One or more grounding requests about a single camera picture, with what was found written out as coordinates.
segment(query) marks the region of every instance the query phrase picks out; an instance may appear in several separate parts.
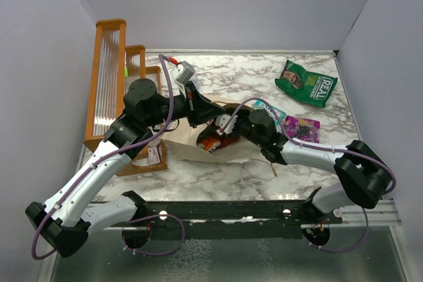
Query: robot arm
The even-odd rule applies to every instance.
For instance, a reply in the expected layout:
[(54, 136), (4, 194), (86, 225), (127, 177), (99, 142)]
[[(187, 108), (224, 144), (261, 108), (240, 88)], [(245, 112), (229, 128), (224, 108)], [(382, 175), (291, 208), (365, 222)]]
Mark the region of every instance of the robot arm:
[[(216, 126), (222, 128), (222, 122), (227, 120), (225, 114), (233, 110), (222, 108), (203, 97), (189, 81), (192, 74), (193, 68), (187, 62), (177, 65), (173, 71), (182, 94), (174, 97), (172, 120), (188, 118), (192, 127), (215, 120)], [(133, 192), (96, 207), (88, 205), (105, 183), (144, 148), (136, 144), (152, 137), (149, 127), (163, 123), (169, 113), (169, 102), (169, 98), (157, 93), (153, 81), (134, 81), (124, 97), (123, 114), (112, 123), (90, 160), (44, 204), (33, 202), (27, 207), (26, 214), (34, 228), (42, 227), (41, 235), (61, 256), (65, 258), (75, 253), (88, 236), (96, 231), (135, 219), (140, 213), (145, 216), (147, 202)], [(270, 162), (301, 164), (338, 175), (339, 184), (314, 191), (304, 202), (301, 212), (310, 222), (344, 205), (357, 203), (362, 207), (373, 208), (390, 182), (383, 169), (367, 161), (335, 151), (310, 149), (304, 146), (306, 143), (292, 143), (276, 130), (273, 118), (265, 110), (241, 110), (236, 122), (230, 123), (229, 129), (223, 132), (241, 135), (257, 144)], [(119, 153), (123, 147), (127, 150)], [(350, 149), (380, 160), (361, 141), (354, 141), (347, 146), (324, 147)], [(115, 154), (95, 166), (100, 157), (112, 152)], [(90, 172), (79, 181), (88, 168), (91, 168)], [(67, 198), (57, 205), (68, 191), (70, 194)]]

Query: white label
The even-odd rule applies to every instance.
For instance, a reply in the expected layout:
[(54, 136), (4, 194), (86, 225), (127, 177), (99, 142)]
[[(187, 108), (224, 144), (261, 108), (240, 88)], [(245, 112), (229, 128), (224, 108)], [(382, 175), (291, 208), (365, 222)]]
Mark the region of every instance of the white label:
[(313, 92), (312, 92), (313, 99), (317, 99), (317, 100), (325, 99), (332, 84), (333, 84), (332, 79), (322, 78), (322, 81), (320, 82), (320, 85), (317, 87), (317, 89), (315, 89), (316, 86), (313, 89)]
[(157, 164), (161, 162), (159, 146), (155, 148), (148, 148), (148, 160), (150, 161), (150, 164)]

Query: green snack bag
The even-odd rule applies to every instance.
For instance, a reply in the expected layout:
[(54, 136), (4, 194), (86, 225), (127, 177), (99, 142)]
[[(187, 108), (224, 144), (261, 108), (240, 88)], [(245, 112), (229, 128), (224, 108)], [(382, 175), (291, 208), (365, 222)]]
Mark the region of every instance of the green snack bag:
[(298, 102), (325, 107), (326, 101), (338, 82), (337, 78), (323, 74), (307, 72), (304, 67), (286, 61), (279, 79), (275, 79), (277, 87), (282, 89)]

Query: chip bag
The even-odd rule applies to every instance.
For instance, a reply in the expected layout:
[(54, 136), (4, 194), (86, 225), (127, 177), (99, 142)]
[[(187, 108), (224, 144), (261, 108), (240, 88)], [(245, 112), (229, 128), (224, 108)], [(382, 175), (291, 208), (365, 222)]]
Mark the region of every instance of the chip bag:
[(305, 102), (318, 107), (325, 107), (338, 82), (335, 77), (308, 72), (304, 67), (286, 61), (279, 79), (275, 79), (277, 87), (298, 102)]
[(320, 122), (317, 120), (286, 116), (284, 126), (291, 138), (319, 143)]

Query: purple snack bag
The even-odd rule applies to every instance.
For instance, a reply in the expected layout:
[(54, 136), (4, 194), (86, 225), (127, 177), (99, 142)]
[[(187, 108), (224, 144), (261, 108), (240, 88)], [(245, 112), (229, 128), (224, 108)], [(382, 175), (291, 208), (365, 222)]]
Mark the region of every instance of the purple snack bag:
[(284, 125), (291, 138), (319, 143), (320, 122), (317, 120), (286, 116)]

